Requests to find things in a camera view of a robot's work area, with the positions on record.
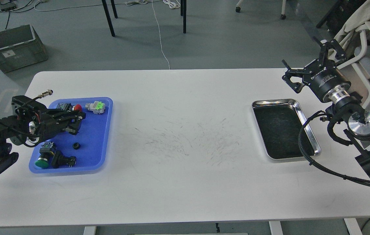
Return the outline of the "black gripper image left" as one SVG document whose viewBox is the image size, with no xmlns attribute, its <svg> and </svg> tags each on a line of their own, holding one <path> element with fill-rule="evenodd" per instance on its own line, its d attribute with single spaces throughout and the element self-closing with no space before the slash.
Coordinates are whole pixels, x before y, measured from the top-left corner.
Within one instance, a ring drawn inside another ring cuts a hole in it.
<svg viewBox="0 0 370 235">
<path fill-rule="evenodd" d="M 59 133 L 67 132 L 71 135 L 77 135 L 81 128 L 82 120 L 86 119 L 86 113 L 78 110 L 55 109 L 50 112 L 37 115 L 28 124 L 28 131 L 36 135 L 38 141 L 52 139 Z"/>
</svg>

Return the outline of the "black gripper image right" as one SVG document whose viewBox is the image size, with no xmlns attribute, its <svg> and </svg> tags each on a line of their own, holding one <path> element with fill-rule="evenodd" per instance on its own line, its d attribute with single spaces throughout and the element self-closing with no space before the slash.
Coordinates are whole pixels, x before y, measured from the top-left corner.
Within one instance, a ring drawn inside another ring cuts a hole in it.
<svg viewBox="0 0 370 235">
<path fill-rule="evenodd" d="M 287 69 L 282 76 L 283 81 L 291 89 L 300 93 L 308 86 L 320 102 L 330 102 L 328 92 L 337 86 L 348 90 L 351 82 L 337 69 L 336 65 L 347 60 L 347 54 L 336 40 L 315 40 L 320 46 L 319 58 L 307 64 L 303 69 L 293 69 L 283 59 L 282 64 Z M 329 58 L 329 52 L 335 52 L 334 58 Z M 301 78 L 301 82 L 292 82 L 291 78 Z"/>
</svg>

